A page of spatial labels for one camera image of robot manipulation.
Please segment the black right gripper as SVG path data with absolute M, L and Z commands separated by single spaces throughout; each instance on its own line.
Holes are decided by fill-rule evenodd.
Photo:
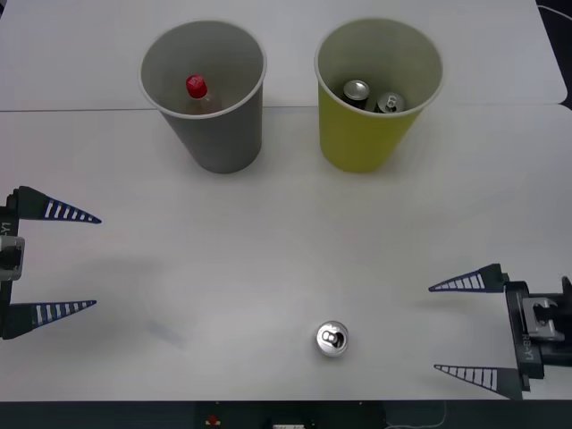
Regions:
M 465 273 L 428 290 L 436 292 L 503 293 L 509 277 L 500 264 Z M 508 400 L 522 400 L 530 392 L 530 379 L 542 379 L 546 366 L 571 366 L 571 281 L 561 282 L 562 292 L 531 293 L 525 282 L 508 282 L 505 298 L 517 369 L 493 366 L 433 368 L 483 388 Z

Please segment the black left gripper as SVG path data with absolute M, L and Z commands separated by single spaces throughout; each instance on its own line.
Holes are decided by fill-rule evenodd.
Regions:
M 1 338 L 12 340 L 89 307 L 96 300 L 11 304 L 13 282 L 20 279 L 19 217 L 34 221 L 101 223 L 96 216 L 21 186 L 1 206 Z

